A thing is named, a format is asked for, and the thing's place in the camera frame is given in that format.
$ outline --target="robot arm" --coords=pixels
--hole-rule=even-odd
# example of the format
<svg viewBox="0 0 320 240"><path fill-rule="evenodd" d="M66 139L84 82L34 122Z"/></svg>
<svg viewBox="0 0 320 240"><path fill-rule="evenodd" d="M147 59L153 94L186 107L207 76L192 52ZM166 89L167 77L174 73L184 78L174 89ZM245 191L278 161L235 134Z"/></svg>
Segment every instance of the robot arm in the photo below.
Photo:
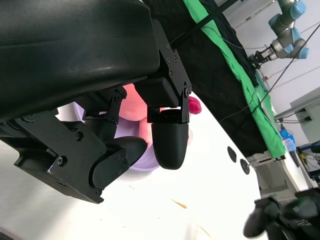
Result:
<svg viewBox="0 0 320 240"><path fill-rule="evenodd" d="M275 198L255 201L243 235L255 238L275 226L288 240L318 240L320 235L320 189L312 188L295 194L296 199L281 205Z"/></svg>
<svg viewBox="0 0 320 240"><path fill-rule="evenodd" d="M256 68L261 64L276 59L292 59L297 52L297 59L306 59L309 54L309 48L302 46L305 40L297 28L295 21L306 11L306 5L302 1L296 0L278 0L282 14L277 14L270 19L269 25L277 36L277 39L264 51L257 51L249 59Z"/></svg>

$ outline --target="black cloth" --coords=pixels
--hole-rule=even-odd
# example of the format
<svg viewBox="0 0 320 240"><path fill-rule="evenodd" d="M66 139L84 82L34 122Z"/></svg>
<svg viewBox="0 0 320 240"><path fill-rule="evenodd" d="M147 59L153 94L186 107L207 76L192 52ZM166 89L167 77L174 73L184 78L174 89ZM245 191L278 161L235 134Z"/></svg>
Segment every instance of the black cloth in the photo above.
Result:
<svg viewBox="0 0 320 240"><path fill-rule="evenodd" d="M218 8L218 5L214 0L199 0L199 1L204 6L208 14L213 13ZM232 51L235 59L243 67L244 71L250 78L253 86L257 87L259 84L256 78L256 70L248 61L247 53L243 49L242 44L237 38L236 31L231 27L230 23L228 22L225 15L223 14L220 14L219 16L215 17L214 22L219 29L221 37L223 37L225 40L228 41L225 43L228 45L228 47Z"/></svg>
<svg viewBox="0 0 320 240"><path fill-rule="evenodd" d="M170 42L195 24L182 0L144 0L144 2L150 8L151 17L160 21ZM248 105L242 85L232 73L219 47L201 30L182 42L177 50L192 83L193 91L218 121L241 111ZM246 108L220 124L231 137L248 115L251 115L251 112ZM249 116L232 140L245 157L267 150L252 116Z"/></svg>

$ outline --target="white table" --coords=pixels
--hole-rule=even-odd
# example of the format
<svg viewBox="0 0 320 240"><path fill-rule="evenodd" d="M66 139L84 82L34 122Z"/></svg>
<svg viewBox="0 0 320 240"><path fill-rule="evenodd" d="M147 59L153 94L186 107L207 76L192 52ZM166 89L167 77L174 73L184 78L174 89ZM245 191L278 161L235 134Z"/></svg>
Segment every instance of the white table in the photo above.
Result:
<svg viewBox="0 0 320 240"><path fill-rule="evenodd" d="M26 240L195 240L197 226L215 240L245 239L244 223L260 198L257 176L243 172L244 156L201 104L183 166L129 170L103 191L101 204L64 196L14 167L18 153L1 142L0 226Z"/></svg>

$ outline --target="pink pom-pom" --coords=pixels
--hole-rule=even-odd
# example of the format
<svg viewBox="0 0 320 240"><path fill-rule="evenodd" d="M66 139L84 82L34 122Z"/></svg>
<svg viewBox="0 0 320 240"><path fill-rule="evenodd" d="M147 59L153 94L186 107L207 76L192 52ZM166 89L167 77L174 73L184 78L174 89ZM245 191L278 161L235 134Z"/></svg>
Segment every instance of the pink pom-pom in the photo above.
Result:
<svg viewBox="0 0 320 240"><path fill-rule="evenodd" d="M201 113L201 104L198 99L190 96L189 97L189 111L191 114Z"/></svg>

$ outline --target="black device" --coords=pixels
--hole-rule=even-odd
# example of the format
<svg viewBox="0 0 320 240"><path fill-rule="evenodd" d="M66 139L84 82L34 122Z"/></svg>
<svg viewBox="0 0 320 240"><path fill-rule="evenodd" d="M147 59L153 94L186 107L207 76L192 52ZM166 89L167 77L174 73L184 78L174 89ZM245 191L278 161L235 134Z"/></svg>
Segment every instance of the black device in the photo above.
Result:
<svg viewBox="0 0 320 240"><path fill-rule="evenodd" d="M114 139L122 86L130 83L147 104L158 163L178 169L192 86L145 4L0 0L0 140L20 153L18 168L67 196L101 203L105 187L147 148L138 137ZM84 108L85 124L55 117L71 102ZM165 107L176 109L160 112Z"/></svg>
<svg viewBox="0 0 320 240"><path fill-rule="evenodd" d="M295 196L296 200L284 205L273 197L255 201L243 235L255 238L266 231L270 240L320 239L320 189L297 192Z"/></svg>

